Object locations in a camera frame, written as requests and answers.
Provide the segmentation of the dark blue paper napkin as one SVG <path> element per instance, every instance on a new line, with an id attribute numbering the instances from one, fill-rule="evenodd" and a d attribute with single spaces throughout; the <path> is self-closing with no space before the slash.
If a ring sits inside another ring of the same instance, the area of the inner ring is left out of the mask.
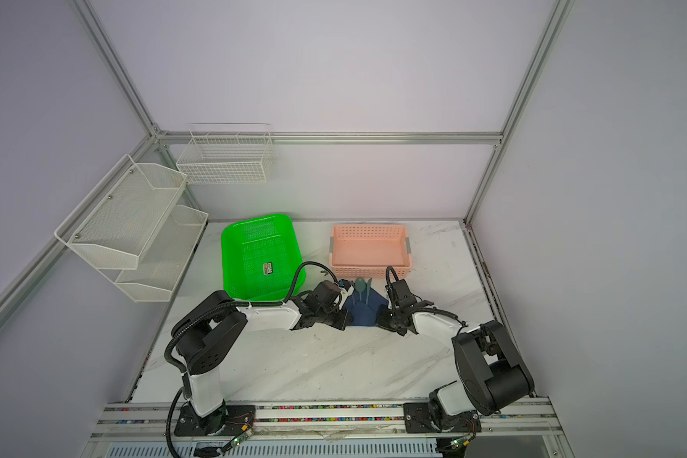
<path id="1" fill-rule="evenodd" d="M 377 315 L 382 308 L 389 307 L 389 300 L 375 290 L 368 292 L 354 291 L 343 304 L 351 317 L 348 326 L 376 326 Z"/>

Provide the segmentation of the green plastic knife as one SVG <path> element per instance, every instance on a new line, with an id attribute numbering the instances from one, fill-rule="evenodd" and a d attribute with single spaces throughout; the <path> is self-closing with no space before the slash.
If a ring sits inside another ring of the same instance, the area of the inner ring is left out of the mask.
<path id="1" fill-rule="evenodd" d="M 370 293 L 371 293 L 372 281 L 373 281 L 373 279 L 368 279 L 368 280 L 366 281 L 366 287 L 364 288 L 364 303 L 368 303 L 368 302 L 369 302 Z"/>

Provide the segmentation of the green plastic basket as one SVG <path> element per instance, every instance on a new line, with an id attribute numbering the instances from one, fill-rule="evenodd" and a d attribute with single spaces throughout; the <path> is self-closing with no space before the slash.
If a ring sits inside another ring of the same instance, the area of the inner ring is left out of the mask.
<path id="1" fill-rule="evenodd" d="M 252 302 L 282 300 L 303 256 L 292 220 L 275 214 L 239 221 L 221 233 L 223 289 L 234 299 Z M 273 263 L 274 273 L 263 274 Z"/>

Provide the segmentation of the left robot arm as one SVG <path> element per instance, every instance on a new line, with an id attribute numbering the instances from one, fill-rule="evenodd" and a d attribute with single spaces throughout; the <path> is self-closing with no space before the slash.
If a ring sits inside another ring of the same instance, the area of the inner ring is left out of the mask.
<path id="1" fill-rule="evenodd" d="M 218 367 L 245 332 L 296 331 L 315 324 L 345 330 L 352 323 L 345 301 L 348 281 L 323 281 L 312 291 L 280 302 L 235 300 L 225 291 L 212 293 L 172 328 L 163 357 L 181 373 L 181 396 L 205 419 L 224 405 Z"/>

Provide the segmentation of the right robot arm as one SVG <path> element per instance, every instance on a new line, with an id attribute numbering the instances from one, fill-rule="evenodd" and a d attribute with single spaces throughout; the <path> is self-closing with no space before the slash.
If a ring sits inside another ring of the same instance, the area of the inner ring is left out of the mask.
<path id="1" fill-rule="evenodd" d="M 534 378 L 503 324 L 490 321 L 467 330 L 457 315 L 419 299 L 404 280 L 385 287 L 390 307 L 376 324 L 405 336 L 426 336 L 452 349 L 457 380 L 431 391 L 425 404 L 406 407 L 409 431 L 480 431 L 482 416 L 532 394 Z"/>

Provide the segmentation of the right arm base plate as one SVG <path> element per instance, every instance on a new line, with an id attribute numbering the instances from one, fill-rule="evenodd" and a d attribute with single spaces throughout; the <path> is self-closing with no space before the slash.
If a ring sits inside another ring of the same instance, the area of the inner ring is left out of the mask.
<path id="1" fill-rule="evenodd" d="M 406 403 L 403 406 L 407 433 L 479 433 L 478 412 L 448 414 L 437 402 Z"/>

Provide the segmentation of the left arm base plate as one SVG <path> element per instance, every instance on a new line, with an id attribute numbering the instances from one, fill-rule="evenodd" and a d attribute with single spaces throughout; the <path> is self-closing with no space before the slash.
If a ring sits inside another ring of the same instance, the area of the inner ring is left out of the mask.
<path id="1" fill-rule="evenodd" d="M 222 405 L 209 415 L 202 417 L 190 403 L 179 411 L 179 420 L 174 434 L 177 437 L 237 436 L 252 429 L 257 408 L 253 405 Z"/>

